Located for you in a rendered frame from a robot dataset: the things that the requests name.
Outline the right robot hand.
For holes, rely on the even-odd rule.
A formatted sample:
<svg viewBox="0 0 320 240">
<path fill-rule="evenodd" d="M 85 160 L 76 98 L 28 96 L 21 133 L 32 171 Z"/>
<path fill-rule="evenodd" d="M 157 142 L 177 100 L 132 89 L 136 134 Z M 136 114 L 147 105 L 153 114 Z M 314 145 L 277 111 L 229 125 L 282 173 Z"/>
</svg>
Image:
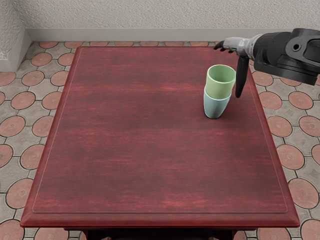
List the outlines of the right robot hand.
<svg viewBox="0 0 320 240">
<path fill-rule="evenodd" d="M 228 51 L 229 53 L 236 53 L 239 56 L 236 68 L 236 98 L 239 98 L 242 94 L 247 80 L 249 60 L 254 59 L 254 46 L 262 35 L 258 34 L 252 38 L 228 37 L 213 47 L 214 50 L 220 49 L 221 52 Z"/>
</svg>

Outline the green cup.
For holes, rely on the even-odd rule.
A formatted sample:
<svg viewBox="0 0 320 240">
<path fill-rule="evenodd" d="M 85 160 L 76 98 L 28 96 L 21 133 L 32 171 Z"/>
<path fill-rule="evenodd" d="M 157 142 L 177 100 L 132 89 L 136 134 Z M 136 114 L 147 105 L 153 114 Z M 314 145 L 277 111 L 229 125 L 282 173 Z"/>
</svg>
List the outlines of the green cup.
<svg viewBox="0 0 320 240">
<path fill-rule="evenodd" d="M 236 82 L 236 71 L 223 64 L 211 66 L 207 70 L 205 91 L 213 99 L 227 98 Z"/>
</svg>

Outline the light blue cup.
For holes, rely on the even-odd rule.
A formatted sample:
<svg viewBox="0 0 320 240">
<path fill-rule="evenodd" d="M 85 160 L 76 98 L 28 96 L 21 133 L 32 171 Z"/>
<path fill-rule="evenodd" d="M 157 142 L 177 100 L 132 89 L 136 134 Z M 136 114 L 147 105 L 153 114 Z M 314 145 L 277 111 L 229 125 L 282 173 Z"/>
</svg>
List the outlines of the light blue cup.
<svg viewBox="0 0 320 240">
<path fill-rule="evenodd" d="M 228 97 L 223 99 L 212 98 L 207 94 L 206 90 L 204 89 L 203 108 L 205 115 L 210 119 L 219 118 L 226 109 L 230 98 L 231 93 L 228 95 Z"/>
</svg>

